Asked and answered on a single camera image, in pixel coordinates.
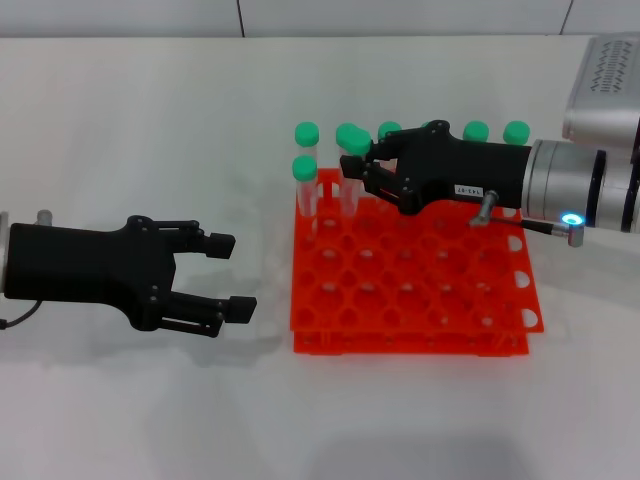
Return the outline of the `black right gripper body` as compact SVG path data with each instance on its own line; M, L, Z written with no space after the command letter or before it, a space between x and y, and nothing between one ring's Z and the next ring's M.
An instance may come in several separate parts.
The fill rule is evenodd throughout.
M501 207L519 209L529 146L462 140L449 123L434 120L422 128L393 134L397 158L398 210L419 213L440 200L479 204L489 191Z

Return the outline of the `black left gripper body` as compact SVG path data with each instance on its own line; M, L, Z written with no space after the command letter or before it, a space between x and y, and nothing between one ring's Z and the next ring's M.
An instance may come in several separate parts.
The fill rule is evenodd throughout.
M149 220L115 231L15 223L10 228L6 297L104 304L140 331L160 327L176 264Z

